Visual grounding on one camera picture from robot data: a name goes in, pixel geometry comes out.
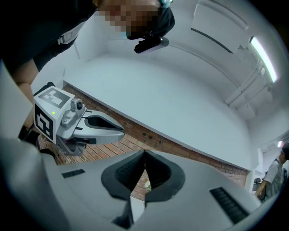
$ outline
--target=person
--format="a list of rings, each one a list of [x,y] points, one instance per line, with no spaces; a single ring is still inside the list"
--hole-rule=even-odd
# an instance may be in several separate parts
[[[1,56],[12,78],[34,103],[30,85],[43,66],[70,48],[96,11],[132,38],[164,36],[175,24],[170,0],[4,1]],[[32,127],[33,109],[24,126]]]
[[[269,170],[257,189],[255,195],[259,196],[266,190],[264,202],[281,191],[283,184],[283,164],[289,159],[289,143],[285,143],[278,157],[272,162]]]

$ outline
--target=pipe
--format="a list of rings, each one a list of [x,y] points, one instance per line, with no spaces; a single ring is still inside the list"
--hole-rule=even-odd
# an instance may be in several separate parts
[[[228,106],[231,106],[237,99],[239,99],[240,97],[244,96],[248,90],[249,90],[249,87],[256,81],[257,77],[259,76],[260,74],[258,73],[255,78],[249,83],[249,85],[241,92],[241,94],[239,94],[235,99],[233,99],[233,101],[231,101]]]
[[[246,103],[243,103],[243,104],[241,104],[240,106],[238,106],[237,109],[239,109],[239,108],[247,105],[248,103],[250,103],[250,102],[251,102],[261,91],[263,91],[266,87],[267,87],[267,85],[263,86],[263,87],[261,88],[261,90],[258,91],[250,100],[248,100]]]
[[[236,92],[240,92],[233,100],[231,100],[231,102],[228,102],[228,100],[230,99],[230,97],[225,101],[225,103],[229,106],[234,100],[236,100],[236,98],[238,98],[242,92],[243,92],[243,88],[246,86],[246,84],[249,82],[249,80],[252,78],[252,76],[254,76],[254,74],[256,73],[256,71],[258,71],[260,68],[262,67],[262,62],[260,60],[258,60],[257,64],[255,65],[255,68],[253,70],[253,72],[248,76],[248,78],[243,82],[243,84],[232,94],[234,95]]]

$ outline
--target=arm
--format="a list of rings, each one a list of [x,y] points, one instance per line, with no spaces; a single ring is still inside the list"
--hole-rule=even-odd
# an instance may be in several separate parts
[[[255,196],[259,196],[260,193],[264,190],[265,186],[267,185],[267,181],[262,181],[260,187],[257,189],[256,193],[255,193]]]
[[[32,84],[37,74],[38,69],[33,59],[20,66],[12,74],[12,78],[16,82],[17,86],[32,104],[34,104],[34,97],[30,85]],[[24,126],[26,128],[30,128],[30,126],[33,125],[34,123],[33,112],[34,108],[30,111],[27,119],[24,122]]]

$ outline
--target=black shirt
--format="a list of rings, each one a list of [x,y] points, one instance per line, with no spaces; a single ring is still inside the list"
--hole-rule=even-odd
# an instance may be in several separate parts
[[[75,39],[59,45],[61,35],[97,10],[92,0],[7,1],[1,8],[1,56],[10,73],[31,59],[40,71],[73,45]],[[152,34],[164,36],[174,24],[171,9],[161,9]]]

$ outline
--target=fluorescent light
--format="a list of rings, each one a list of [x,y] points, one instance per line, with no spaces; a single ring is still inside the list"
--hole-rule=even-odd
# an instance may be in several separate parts
[[[280,148],[280,147],[281,147],[281,145],[282,145],[282,141],[279,141],[279,142],[278,142],[278,145],[277,145],[277,147],[279,147],[279,148]]]
[[[271,76],[272,82],[275,82],[277,80],[277,75],[274,70],[274,67],[271,63],[271,60],[269,59],[269,56],[267,55],[266,51],[262,47],[261,43],[256,39],[256,37],[253,37],[251,40],[251,44],[254,47],[254,49],[257,51],[261,59],[263,60],[263,63],[265,64],[269,75]]]

